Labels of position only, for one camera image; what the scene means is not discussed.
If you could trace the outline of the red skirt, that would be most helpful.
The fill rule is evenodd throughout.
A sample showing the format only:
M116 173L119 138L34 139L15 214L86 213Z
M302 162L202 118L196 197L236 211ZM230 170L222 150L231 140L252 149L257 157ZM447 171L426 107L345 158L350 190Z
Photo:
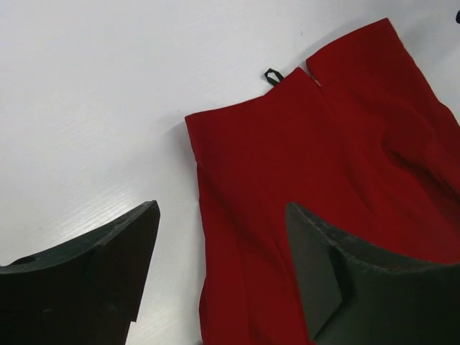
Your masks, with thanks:
M205 344L309 339L285 209L377 247L459 264L459 125L389 19L363 26L265 95L188 116L205 237Z

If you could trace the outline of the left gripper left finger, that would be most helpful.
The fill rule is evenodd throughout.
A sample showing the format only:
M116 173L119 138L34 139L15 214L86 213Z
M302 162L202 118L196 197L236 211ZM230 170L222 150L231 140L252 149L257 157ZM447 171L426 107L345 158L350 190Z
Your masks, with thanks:
M156 201L1 267L2 344L125 344L160 222Z

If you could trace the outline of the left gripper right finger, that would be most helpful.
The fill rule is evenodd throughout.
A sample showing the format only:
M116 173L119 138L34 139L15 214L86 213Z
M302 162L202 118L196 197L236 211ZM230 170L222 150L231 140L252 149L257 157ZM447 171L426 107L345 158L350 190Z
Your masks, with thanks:
M457 344L459 264L377 247L289 203L285 223L316 344Z

